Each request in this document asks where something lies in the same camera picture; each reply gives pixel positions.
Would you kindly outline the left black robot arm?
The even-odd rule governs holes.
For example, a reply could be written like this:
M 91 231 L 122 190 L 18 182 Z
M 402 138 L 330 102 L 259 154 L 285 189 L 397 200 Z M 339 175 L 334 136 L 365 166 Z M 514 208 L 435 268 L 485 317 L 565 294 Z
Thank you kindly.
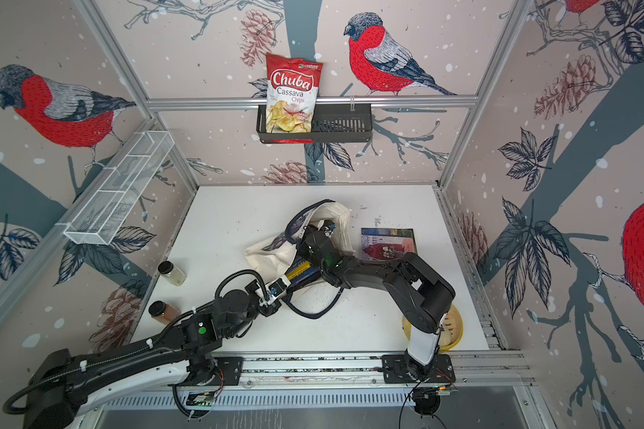
M 105 352 L 53 352 L 3 411 L 22 416 L 26 428 L 65 428 L 100 404 L 168 385 L 184 416 L 202 418 L 204 412 L 184 405 L 180 389 L 213 386 L 221 393 L 238 385 L 243 359 L 215 357 L 215 351 L 245 336 L 259 316 L 275 314 L 289 284 L 286 276 L 265 283 L 256 271 L 241 270 L 218 285 L 213 300 L 176 316 L 159 334 Z

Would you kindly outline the cream canvas tote bag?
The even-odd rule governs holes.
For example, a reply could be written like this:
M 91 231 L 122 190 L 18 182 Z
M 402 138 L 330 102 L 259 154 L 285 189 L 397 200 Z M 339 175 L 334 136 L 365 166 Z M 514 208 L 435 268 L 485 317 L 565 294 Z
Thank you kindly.
M 266 283 L 271 283 L 292 267 L 305 232 L 313 226 L 323 225 L 324 221 L 331 221 L 336 226 L 330 237 L 333 248 L 341 255 L 352 256 L 354 250 L 350 234 L 351 211 L 330 199 L 305 207 L 277 236 L 246 248 L 243 254 L 250 267 L 257 271 Z

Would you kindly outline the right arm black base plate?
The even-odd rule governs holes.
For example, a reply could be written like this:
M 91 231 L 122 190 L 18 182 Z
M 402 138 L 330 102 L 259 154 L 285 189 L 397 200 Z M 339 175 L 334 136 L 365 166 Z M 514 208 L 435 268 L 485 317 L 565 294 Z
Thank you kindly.
M 455 382 L 452 360 L 445 354 L 433 357 L 427 365 L 404 354 L 389 354 L 381 357 L 381 368 L 386 384 L 453 384 Z

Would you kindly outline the Hamlet castle cover book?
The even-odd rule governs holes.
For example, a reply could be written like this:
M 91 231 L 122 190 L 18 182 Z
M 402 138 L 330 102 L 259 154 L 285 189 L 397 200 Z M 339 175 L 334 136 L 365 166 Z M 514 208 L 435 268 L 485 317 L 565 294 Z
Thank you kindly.
M 393 261 L 406 253 L 416 253 L 413 229 L 362 228 L 361 258 L 367 261 Z

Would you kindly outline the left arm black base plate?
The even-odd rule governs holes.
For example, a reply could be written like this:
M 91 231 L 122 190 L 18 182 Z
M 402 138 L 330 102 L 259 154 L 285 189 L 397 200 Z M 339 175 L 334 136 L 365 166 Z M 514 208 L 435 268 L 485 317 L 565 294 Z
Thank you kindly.
M 218 386 L 238 386 L 243 371 L 243 357 L 216 357 L 216 384 Z

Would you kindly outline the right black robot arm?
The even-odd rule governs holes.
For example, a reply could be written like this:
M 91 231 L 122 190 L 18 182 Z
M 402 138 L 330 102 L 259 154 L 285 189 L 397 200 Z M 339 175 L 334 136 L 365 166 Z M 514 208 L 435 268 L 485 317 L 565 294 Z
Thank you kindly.
M 392 261 L 362 261 L 342 254 L 329 235 L 311 227 L 296 248 L 297 255 L 318 269 L 328 284 L 340 290 L 367 288 L 390 295 L 414 331 L 405 352 L 407 371 L 425 379 L 440 350 L 438 341 L 456 296 L 454 288 L 412 252 Z

